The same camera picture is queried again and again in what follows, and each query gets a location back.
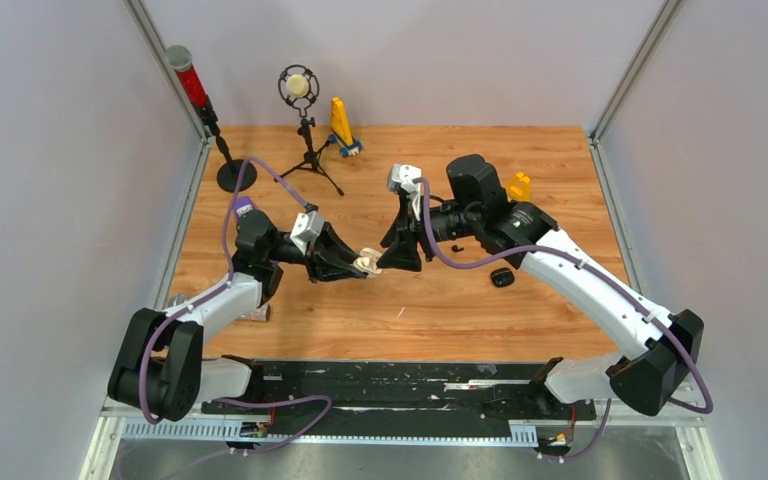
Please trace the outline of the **white earbud charging case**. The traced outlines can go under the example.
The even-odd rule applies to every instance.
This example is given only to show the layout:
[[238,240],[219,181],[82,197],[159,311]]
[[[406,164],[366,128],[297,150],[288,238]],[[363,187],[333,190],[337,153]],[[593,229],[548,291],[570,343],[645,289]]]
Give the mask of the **white earbud charging case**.
[[381,252],[366,247],[361,249],[358,257],[353,260],[353,266],[366,273],[368,277],[376,277],[382,272],[382,269],[378,266],[378,261],[381,257]]

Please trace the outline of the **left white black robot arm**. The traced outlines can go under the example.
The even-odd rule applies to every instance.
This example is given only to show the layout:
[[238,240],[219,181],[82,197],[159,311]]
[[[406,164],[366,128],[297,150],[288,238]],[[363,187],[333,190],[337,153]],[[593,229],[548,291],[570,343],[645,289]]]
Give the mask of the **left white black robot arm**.
[[286,265],[305,268],[309,280],[368,277],[368,259],[343,242],[316,211],[300,213],[289,231],[261,210],[240,214],[228,273],[210,289],[164,310],[142,308],[128,325],[107,387],[110,399],[138,408],[156,424],[178,421],[193,406],[228,397],[243,413],[258,411],[266,386],[248,360],[207,359],[206,342],[274,297]]

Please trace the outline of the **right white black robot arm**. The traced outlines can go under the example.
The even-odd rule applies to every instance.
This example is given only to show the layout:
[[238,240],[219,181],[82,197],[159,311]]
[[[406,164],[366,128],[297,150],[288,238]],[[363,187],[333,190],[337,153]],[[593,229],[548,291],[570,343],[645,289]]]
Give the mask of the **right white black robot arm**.
[[666,404],[712,413],[697,365],[704,322],[696,313],[672,312],[632,289],[548,213],[509,193],[481,155],[451,161],[446,175],[453,196],[433,205],[420,168],[391,167],[387,188],[398,196],[399,209],[381,241],[378,267],[420,271],[424,262],[439,259],[469,270],[504,260],[552,287],[616,347],[584,360],[549,360],[530,392],[537,413],[552,418],[578,401],[612,399],[647,416]]

